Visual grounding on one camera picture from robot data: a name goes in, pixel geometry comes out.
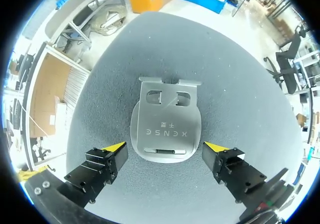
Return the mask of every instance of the cable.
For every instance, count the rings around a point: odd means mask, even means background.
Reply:
[[[23,109],[23,111],[25,113],[27,113],[27,111],[24,109],[24,107],[21,105],[21,108]],[[29,118],[34,122],[34,124],[40,128],[41,131],[43,131],[43,133],[45,134],[46,137],[48,137],[49,135],[36,123],[36,121],[30,116],[30,114],[28,114]]]

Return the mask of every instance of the orange box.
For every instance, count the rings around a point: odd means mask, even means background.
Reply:
[[[163,6],[163,0],[130,0],[130,3],[134,13],[159,11]]]

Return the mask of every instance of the office chair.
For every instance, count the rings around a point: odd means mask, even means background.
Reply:
[[[273,71],[271,71],[269,69],[267,69],[267,71],[273,76],[276,83],[279,85],[279,87],[281,89],[282,89],[283,81],[285,82],[289,94],[293,94],[296,91],[297,82],[296,82],[294,74],[297,74],[297,75],[299,74],[297,68],[294,66],[292,67],[290,65],[289,59],[294,59],[296,57],[300,43],[301,43],[300,36],[304,38],[306,36],[305,32],[306,31],[304,30],[304,28],[302,26],[298,26],[295,29],[295,33],[290,40],[291,45],[290,45],[289,49],[284,52],[276,52],[275,53],[276,61],[278,62],[279,67],[280,67],[280,73],[277,71],[276,67],[271,62],[269,57],[263,58],[264,62],[267,62],[267,61],[270,62],[270,65],[273,69]]]
[[[31,154],[32,154],[32,159],[33,159],[34,163],[38,162],[38,158],[40,158],[41,160],[44,160],[45,157],[47,156],[46,153],[51,153],[50,149],[44,149],[42,146],[38,146],[37,145],[38,144],[37,138],[30,138],[30,143],[31,143],[31,146],[32,146]],[[36,152],[33,149],[34,145],[35,145],[35,148],[37,148],[37,150],[38,150],[39,156],[36,155]],[[47,165],[47,167],[53,172],[56,171],[55,168],[51,168],[49,165]]]

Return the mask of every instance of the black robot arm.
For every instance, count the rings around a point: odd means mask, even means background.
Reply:
[[[68,173],[62,182],[45,170],[25,183],[37,210],[51,224],[114,224],[84,209],[94,203],[107,184],[112,184],[128,159],[126,142],[104,150],[93,148],[85,153],[86,160]]]
[[[275,224],[275,214],[294,191],[293,186],[281,180],[287,169],[282,169],[268,182],[267,177],[244,160],[245,153],[238,148],[228,149],[205,142],[202,159],[219,184],[224,184],[235,198],[243,203],[245,212],[240,223]]]

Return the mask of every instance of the screw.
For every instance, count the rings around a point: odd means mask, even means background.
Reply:
[[[34,194],[40,195],[41,194],[41,189],[40,188],[35,188],[34,189]]]
[[[43,186],[44,188],[48,188],[48,187],[50,187],[50,182],[44,181],[44,182],[42,183],[42,186]]]

